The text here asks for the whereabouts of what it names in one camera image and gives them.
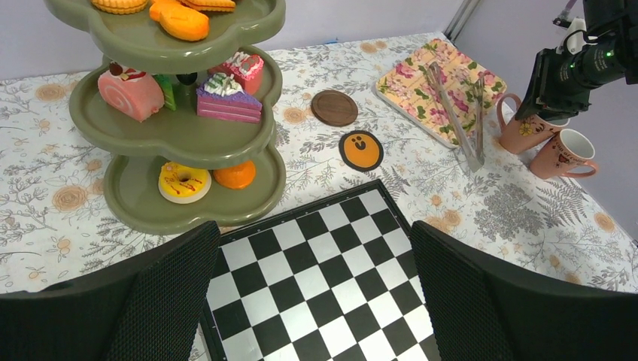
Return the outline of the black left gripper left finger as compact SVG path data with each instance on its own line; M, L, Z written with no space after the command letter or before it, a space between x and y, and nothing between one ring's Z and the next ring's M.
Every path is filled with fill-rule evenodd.
M186 360L213 275L213 221L106 268L1 297L3 360Z

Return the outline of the large pink mug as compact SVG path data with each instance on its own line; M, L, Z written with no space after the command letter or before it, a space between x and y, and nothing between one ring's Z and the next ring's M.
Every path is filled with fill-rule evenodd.
M499 143L512 154L520 154L526 150L550 139L555 133L565 129L571 119L552 120L550 122L532 115L522 120L517 120L512 116L509 122L505 122L503 116L503 105L505 100L513 99L516 110L521 107L521 100L516 94L505 94L497 102L497 118L500 124L501 136Z

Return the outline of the small pink mug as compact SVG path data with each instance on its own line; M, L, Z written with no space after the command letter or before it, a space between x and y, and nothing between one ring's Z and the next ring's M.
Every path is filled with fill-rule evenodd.
M595 148L587 137L573 129L562 129L542 147L529 169L543 180L590 177L599 170L594 156Z

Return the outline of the metal serving tongs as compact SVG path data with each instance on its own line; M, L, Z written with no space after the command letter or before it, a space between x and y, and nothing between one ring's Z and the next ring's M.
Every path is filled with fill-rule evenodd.
M484 135L483 135L483 93L485 92L484 75L481 75L475 83L471 83L471 91L475 99L475 136L469 137L458 119L454 106L447 91L442 84L442 69L437 62L432 62L426 70L426 78L435 90L436 95L445 109L448 121L452 125L454 134L463 151L467 165L471 172L479 171L485 164Z

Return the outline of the floral serving tray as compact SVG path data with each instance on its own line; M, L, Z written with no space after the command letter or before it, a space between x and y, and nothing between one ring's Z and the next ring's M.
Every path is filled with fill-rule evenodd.
M444 93L467 136L476 129L479 100L486 115L507 90L506 82L454 45L439 38L419 47L375 83L375 93L437 141L459 141L439 95Z

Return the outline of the orange round pastry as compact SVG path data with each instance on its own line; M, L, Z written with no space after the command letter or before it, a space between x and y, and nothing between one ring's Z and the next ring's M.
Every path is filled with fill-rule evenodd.
M242 190L253 183L257 169L253 161L248 160L228 168L213 170L213 178L222 186L231 190Z

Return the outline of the orange smiley face coaster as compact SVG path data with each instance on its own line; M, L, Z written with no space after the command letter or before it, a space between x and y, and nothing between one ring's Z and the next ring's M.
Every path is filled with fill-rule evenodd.
M339 140L339 153L347 166L361 172L375 170L384 159L381 142L363 130L344 134Z

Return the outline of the green three-tier dessert stand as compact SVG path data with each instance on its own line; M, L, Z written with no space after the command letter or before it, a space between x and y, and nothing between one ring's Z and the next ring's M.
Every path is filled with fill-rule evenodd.
M103 53L104 64L85 76L69 100L77 130L91 144L113 154L104 179L104 196L123 223L155 235L186 232L214 220L221 226L251 222L270 212L281 199L286 168L276 150L272 108L281 95L282 74L275 60L257 47L284 25L283 1L240 1L232 13L213 13L208 37L186 42L164 32L147 11L108 14L89 1L48 1L58 20L87 32ZM99 76L116 61L152 74L206 71L242 50L264 61L257 99L263 104L259 123L201 117L196 88L175 84L175 111L162 109L144 122L108 105L98 91ZM203 169L254 162L257 174L242 190L212 184L197 202L179 205L164 199L158 187L161 166L168 161Z

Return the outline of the pink swirl roll cake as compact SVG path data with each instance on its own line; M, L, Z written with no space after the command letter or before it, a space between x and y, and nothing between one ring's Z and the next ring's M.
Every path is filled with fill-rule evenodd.
M107 104L140 123L165 104L163 91L151 74L115 61L99 76L98 89Z

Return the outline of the purple cake slice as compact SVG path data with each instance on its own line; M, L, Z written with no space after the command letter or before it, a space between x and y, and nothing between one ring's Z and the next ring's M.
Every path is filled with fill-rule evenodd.
M259 123L262 103L244 91L232 75L214 73L196 89L196 113L201 117Z

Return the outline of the green cake slice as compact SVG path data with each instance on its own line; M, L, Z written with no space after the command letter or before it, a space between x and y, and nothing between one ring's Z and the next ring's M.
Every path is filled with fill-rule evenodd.
M166 74L154 74L153 79L157 82L163 92L164 106L171 111L175 111L177 109L177 104L170 77Z

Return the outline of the pink cake slice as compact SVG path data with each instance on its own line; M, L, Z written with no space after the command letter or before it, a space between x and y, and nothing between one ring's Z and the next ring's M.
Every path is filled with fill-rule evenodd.
M221 72L232 75L245 92L255 95L263 80L263 68L261 56L237 51L225 62L208 69L208 74Z

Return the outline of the orange fish cookie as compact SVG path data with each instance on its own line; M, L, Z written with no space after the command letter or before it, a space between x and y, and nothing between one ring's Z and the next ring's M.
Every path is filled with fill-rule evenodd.
M153 1L150 18L171 36L184 41L201 41L208 36L209 19L179 1Z

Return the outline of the round orange biscuit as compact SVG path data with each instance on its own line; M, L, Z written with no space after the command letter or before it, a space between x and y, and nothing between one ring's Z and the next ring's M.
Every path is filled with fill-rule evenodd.
M143 11L148 0L92 0L92 5L106 13L127 15Z

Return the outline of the square orange cracker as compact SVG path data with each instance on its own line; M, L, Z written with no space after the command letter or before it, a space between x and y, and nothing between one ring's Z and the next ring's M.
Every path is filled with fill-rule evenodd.
M233 0L180 0L180 2L197 11L233 12L235 10Z

